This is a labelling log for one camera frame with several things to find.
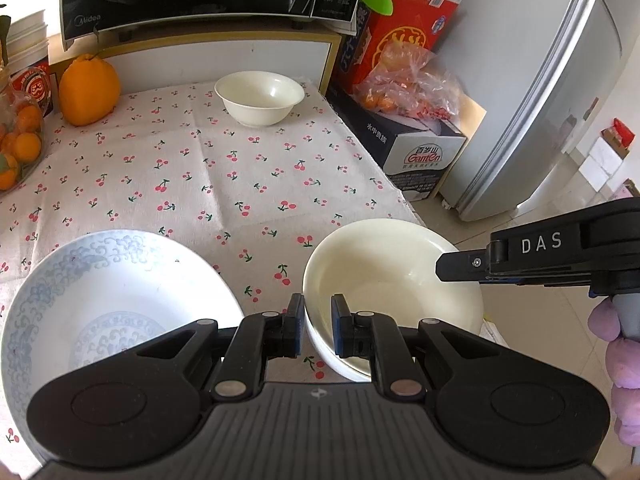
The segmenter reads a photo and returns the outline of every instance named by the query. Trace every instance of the ridged gray surface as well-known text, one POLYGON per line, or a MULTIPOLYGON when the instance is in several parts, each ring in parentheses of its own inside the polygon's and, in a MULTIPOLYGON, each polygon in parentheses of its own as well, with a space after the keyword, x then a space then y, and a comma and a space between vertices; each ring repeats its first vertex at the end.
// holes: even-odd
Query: ridged gray surface
POLYGON ((543 475, 476 462, 449 446, 422 409, 386 400, 372 384, 268 383, 257 399, 217 407, 190 443, 158 462, 117 472, 49 463, 34 480, 539 478, 603 477, 588 466, 543 475))

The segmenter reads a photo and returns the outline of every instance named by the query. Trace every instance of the bag of oranges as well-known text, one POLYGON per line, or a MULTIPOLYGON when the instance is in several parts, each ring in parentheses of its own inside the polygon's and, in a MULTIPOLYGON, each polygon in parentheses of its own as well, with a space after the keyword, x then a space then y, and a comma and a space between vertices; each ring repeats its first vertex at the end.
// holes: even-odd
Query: bag of oranges
POLYGON ((433 52, 406 41, 387 43, 380 62, 354 86, 354 92, 360 104, 373 112, 443 120, 460 113, 456 77, 433 52))
POLYGON ((37 101, 14 89, 0 61, 0 196, 23 181, 44 156, 37 101))

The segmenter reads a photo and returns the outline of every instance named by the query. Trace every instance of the midea logo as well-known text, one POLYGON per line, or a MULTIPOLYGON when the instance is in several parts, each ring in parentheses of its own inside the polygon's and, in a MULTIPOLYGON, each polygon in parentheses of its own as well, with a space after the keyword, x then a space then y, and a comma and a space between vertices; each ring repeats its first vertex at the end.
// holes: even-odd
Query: midea logo
POLYGON ((74 25, 76 27, 80 27, 81 25, 86 25, 87 23, 99 22, 100 18, 101 18, 100 14, 97 14, 96 16, 93 16, 93 15, 83 16, 82 14, 80 14, 79 16, 76 16, 74 18, 74 25))

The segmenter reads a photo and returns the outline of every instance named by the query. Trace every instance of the table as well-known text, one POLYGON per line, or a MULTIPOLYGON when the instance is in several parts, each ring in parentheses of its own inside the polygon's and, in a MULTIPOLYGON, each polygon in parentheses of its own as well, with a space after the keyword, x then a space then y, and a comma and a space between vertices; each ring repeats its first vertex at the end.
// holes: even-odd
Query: table
MULTIPOLYGON (((310 84, 290 116, 238 124, 213 83, 125 95, 98 123, 47 118, 49 154, 0 199, 0 329, 30 270, 87 232, 135 228, 206 259, 245 314, 286 308, 313 248, 365 218, 417 219, 402 194, 310 84)), ((275 360, 269 380, 344 381, 316 357, 275 360)), ((23 477, 38 463, 0 392, 0 460, 23 477)))

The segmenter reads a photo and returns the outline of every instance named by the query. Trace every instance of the screw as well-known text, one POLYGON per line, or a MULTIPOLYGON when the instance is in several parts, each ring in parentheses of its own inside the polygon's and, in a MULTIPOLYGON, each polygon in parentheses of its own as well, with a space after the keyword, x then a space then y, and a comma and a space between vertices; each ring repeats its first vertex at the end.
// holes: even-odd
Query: screw
POLYGON ((215 392, 220 397, 237 397, 246 391, 246 384, 241 381, 221 381, 216 384, 215 392))
POLYGON ((398 379, 391 383, 391 391, 401 397, 411 397, 422 391, 422 385, 413 379, 398 379))

